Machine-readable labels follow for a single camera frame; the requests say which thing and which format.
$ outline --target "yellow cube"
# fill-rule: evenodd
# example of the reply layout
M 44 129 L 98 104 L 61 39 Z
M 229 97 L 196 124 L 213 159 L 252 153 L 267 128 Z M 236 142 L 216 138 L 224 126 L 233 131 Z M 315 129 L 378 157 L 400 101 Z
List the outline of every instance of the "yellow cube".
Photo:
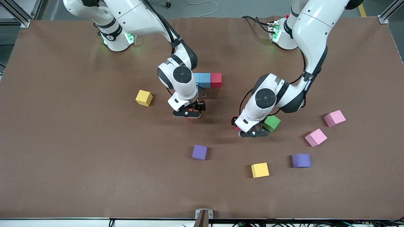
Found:
M 151 95 L 150 92 L 140 90 L 139 93 L 137 94 L 136 102 L 139 103 L 140 105 L 150 106 L 152 99 L 153 96 Z
M 252 176 L 254 178 L 269 176 L 268 164 L 266 162 L 254 164 L 251 166 L 251 168 L 252 168 Z

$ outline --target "black velcro strap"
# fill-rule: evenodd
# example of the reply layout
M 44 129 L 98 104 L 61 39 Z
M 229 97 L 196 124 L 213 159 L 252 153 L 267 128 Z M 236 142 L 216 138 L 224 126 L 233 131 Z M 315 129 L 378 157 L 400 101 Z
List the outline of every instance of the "black velcro strap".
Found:
M 181 44 L 184 40 L 180 37 L 175 39 L 174 42 L 170 43 L 171 48 L 176 48 L 179 44 Z
M 287 23 L 287 22 L 288 22 L 288 20 L 286 19 L 286 20 L 285 20 L 285 23 L 283 23 L 283 28 L 285 29 L 285 32 L 290 35 L 290 38 L 293 39 L 293 36 L 292 36 L 292 29 L 288 26 L 288 23 Z
M 122 32 L 122 27 L 121 25 L 119 25 L 118 29 L 110 34 L 107 33 L 103 33 L 101 32 L 101 34 L 109 41 L 115 41 L 116 37 L 118 37 L 119 34 L 121 34 Z
M 109 27 L 112 27 L 115 24 L 115 22 L 116 22 L 116 19 L 114 18 L 109 24 L 107 24 L 107 25 L 97 25 L 97 27 L 98 28 L 109 28 Z
M 295 12 L 293 11 L 292 7 L 290 8 L 290 12 L 291 12 L 291 14 L 292 14 L 294 17 L 298 17 L 298 16 L 299 16 L 299 14 L 297 14 L 297 13 L 295 13 Z
M 185 66 L 185 63 L 175 54 L 171 54 L 170 58 L 172 58 L 177 64 Z
M 282 87 L 280 88 L 280 91 L 278 92 L 278 94 L 276 94 L 276 103 L 275 103 L 275 105 L 278 104 L 279 100 L 283 97 L 283 95 L 285 94 L 288 87 L 289 87 L 289 83 L 285 81 L 284 84 L 282 85 Z

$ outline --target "green cube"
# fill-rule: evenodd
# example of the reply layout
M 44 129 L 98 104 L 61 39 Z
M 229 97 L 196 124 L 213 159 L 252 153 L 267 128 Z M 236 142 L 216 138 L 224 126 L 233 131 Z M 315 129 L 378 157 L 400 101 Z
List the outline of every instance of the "green cube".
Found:
M 276 127 L 279 125 L 280 119 L 275 117 L 275 116 L 269 116 L 267 119 L 264 121 L 264 128 L 266 128 L 268 131 L 272 132 L 276 129 Z

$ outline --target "red cube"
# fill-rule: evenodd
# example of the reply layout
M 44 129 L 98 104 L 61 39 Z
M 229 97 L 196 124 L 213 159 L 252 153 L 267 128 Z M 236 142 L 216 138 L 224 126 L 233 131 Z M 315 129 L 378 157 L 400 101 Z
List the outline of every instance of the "red cube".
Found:
M 210 87 L 211 88 L 221 88 L 222 87 L 222 74 L 221 73 L 211 73 L 210 74 Z

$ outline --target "purple cube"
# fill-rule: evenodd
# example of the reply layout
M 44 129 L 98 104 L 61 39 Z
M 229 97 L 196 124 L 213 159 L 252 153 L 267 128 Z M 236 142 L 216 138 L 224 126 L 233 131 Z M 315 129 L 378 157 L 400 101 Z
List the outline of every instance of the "purple cube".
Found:
M 307 168 L 311 167 L 309 154 L 295 154 L 292 155 L 293 168 Z
M 194 159 L 198 160 L 205 160 L 206 159 L 206 153 L 208 151 L 207 147 L 200 146 L 200 145 L 195 145 L 194 147 L 194 152 L 192 153 L 192 157 Z

